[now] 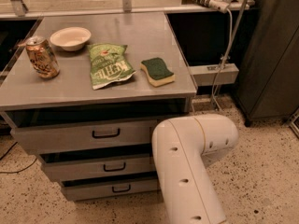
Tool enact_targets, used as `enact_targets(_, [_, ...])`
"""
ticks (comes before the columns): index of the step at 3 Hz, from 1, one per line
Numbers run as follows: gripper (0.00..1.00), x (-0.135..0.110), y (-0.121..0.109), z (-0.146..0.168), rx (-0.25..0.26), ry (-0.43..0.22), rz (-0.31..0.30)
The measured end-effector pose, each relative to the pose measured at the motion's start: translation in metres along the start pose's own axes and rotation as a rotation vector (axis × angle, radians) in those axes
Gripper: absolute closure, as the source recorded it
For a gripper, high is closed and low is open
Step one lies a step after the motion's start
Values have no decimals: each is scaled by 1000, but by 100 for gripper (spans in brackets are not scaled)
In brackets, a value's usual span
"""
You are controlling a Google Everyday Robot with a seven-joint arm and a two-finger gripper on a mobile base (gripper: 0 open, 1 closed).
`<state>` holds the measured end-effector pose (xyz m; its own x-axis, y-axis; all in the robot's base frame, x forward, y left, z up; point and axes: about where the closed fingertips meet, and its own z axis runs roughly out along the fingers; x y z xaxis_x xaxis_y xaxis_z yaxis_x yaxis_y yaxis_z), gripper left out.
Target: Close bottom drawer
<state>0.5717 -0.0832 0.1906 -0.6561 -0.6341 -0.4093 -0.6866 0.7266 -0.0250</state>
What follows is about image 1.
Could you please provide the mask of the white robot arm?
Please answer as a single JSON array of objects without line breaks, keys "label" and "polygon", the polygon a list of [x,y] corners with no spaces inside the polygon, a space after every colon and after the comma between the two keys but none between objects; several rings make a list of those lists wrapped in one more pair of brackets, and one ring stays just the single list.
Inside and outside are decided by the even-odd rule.
[{"label": "white robot arm", "polygon": [[152,134],[153,159],[170,224],[226,224],[203,157],[232,150],[238,129],[227,117],[205,114],[166,119]]}]

